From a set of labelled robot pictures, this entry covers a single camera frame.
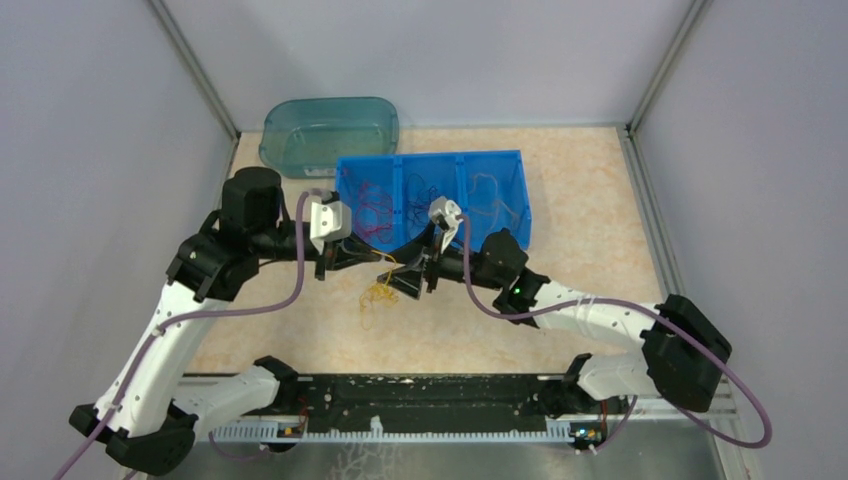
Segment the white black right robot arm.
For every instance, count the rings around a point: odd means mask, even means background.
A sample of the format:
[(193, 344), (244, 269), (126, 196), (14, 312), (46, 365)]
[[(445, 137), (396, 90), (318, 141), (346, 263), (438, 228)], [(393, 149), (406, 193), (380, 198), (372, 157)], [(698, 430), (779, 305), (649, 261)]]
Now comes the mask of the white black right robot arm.
[(479, 251), (443, 243), (429, 225), (399, 251), (403, 266), (381, 283), (417, 299), (441, 280), (497, 291), (499, 319), (540, 330), (566, 330), (621, 348), (619, 355), (581, 354), (565, 375), (563, 398), (576, 412), (620, 396), (660, 397), (677, 408), (709, 410), (732, 347), (689, 298), (670, 294), (658, 304), (590, 295), (537, 274), (528, 255), (502, 229)]

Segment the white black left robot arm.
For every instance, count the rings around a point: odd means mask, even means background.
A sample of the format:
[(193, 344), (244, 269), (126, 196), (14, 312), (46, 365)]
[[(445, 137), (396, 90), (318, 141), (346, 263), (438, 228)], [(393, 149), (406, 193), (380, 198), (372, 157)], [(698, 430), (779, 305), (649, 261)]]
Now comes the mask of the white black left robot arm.
[(272, 357), (202, 394), (177, 387), (215, 322), (235, 315), (232, 302), (263, 261), (294, 262), (293, 290), (300, 293), (306, 263), (322, 276), (352, 225), (351, 209), (335, 191), (307, 190), (288, 211), (276, 171), (238, 170), (223, 184), (218, 209), (179, 246), (159, 303), (119, 375), (96, 402), (74, 408), (70, 425), (86, 445), (102, 443), (119, 465), (161, 476), (201, 437), (245, 413), (292, 411), (300, 399), (296, 372)]

